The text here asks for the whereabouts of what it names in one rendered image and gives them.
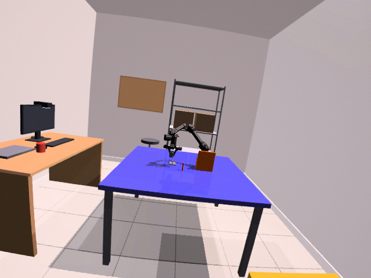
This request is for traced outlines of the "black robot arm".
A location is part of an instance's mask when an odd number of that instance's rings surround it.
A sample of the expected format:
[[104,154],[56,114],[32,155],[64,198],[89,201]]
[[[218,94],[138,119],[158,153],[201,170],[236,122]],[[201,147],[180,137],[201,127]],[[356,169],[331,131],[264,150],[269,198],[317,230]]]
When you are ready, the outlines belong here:
[[[179,136],[176,133],[178,131],[180,131],[181,129],[185,129],[186,131],[189,131],[189,133],[192,133],[192,135],[195,137],[195,139],[199,143],[199,148],[202,151],[209,152],[210,148],[208,147],[208,145],[205,142],[203,142],[201,140],[201,138],[199,137],[199,135],[195,131],[195,127],[193,125],[191,125],[191,124],[185,124],[185,123],[183,123],[181,126],[179,126],[177,128],[174,128],[174,129],[171,129],[171,131],[169,132],[169,134],[165,134],[164,135],[164,140],[165,141],[170,141],[170,140],[171,141],[177,141],[177,137],[179,137]],[[169,149],[174,150],[174,148],[176,149],[176,144],[175,143],[172,144],[172,142],[171,142],[170,145],[169,145]]]

